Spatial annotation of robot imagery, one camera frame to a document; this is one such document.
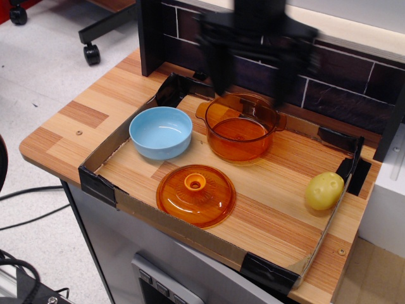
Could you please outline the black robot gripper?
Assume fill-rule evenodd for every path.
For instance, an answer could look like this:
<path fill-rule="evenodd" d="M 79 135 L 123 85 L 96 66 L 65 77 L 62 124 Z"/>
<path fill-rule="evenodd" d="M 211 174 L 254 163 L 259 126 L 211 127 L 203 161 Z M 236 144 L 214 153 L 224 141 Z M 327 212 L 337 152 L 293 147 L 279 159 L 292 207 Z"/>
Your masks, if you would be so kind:
<path fill-rule="evenodd" d="M 291 18 L 286 1 L 234 1 L 233 11 L 206 12 L 197 21 L 197 40 L 217 95 L 233 82 L 234 56 L 267 61 L 275 75 L 274 107 L 294 90 L 298 73 L 315 65 L 318 30 Z"/>

